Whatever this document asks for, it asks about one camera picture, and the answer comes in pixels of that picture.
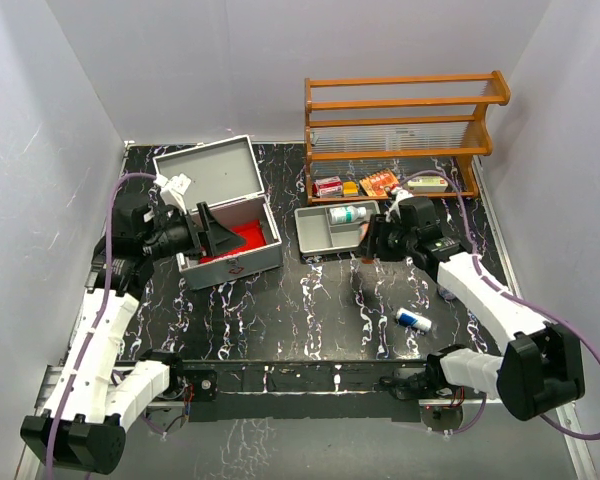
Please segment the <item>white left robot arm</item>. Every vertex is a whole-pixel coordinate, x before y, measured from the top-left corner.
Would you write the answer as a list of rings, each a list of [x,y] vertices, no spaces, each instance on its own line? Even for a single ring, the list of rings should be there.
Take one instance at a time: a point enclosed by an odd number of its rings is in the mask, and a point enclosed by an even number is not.
[[[156,261],[183,254],[217,257],[245,245],[209,206],[199,218],[184,209],[112,201],[104,236],[94,249],[83,297],[83,318],[57,383],[41,413],[24,418],[20,436],[46,473],[69,468],[109,474],[119,464],[126,433],[158,396],[186,387],[180,358],[149,351],[118,384],[112,374],[127,326],[136,314]]]

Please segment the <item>red first aid kit pouch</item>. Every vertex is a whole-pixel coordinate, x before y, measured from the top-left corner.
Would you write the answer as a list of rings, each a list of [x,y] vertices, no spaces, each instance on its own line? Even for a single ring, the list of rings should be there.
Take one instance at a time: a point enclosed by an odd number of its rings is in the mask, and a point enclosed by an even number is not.
[[[231,227],[230,230],[240,236],[245,241],[245,244],[241,247],[232,249],[223,255],[202,257],[199,260],[200,264],[209,263],[216,259],[225,258],[230,255],[248,252],[267,245],[263,229],[258,220],[253,220],[242,225]]]

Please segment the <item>brown glass bottle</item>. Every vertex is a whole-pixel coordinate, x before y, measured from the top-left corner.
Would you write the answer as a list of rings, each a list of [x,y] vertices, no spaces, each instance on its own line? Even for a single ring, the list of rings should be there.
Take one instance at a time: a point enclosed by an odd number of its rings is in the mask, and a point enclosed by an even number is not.
[[[368,254],[368,231],[368,221],[364,221],[358,226],[359,244],[356,249],[356,255],[363,264],[371,264],[373,262],[373,255]]]

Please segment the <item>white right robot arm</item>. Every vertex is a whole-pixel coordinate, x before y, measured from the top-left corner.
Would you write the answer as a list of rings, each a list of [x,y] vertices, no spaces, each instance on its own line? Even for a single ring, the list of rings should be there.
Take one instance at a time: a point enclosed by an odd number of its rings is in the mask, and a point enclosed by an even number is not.
[[[369,260],[411,259],[475,315],[496,342],[498,355],[462,345],[430,354],[418,380],[433,394],[446,397],[459,387],[471,388],[500,399],[523,421],[583,397],[578,337],[513,301],[510,291],[471,252],[467,239],[443,233],[428,198],[401,199],[388,213],[372,215],[360,253]]]

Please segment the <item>white dropper bottle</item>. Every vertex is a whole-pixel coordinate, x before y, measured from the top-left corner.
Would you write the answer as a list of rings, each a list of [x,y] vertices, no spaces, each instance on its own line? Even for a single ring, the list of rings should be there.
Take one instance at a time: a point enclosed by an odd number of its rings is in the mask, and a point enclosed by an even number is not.
[[[329,209],[329,220],[332,225],[353,223],[366,218],[367,209],[353,205],[334,207]]]

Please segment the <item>grey medicine case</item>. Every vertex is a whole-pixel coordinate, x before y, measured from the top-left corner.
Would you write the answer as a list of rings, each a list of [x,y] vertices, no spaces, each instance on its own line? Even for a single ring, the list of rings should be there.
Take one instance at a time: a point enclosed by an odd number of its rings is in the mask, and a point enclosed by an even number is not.
[[[158,174],[171,178],[184,173],[191,179],[184,199],[193,217],[198,216],[197,204],[205,202],[229,229],[258,220],[267,241],[266,246],[205,264],[178,254],[179,271],[192,290],[283,265],[281,237],[247,135],[159,155],[153,162]]]

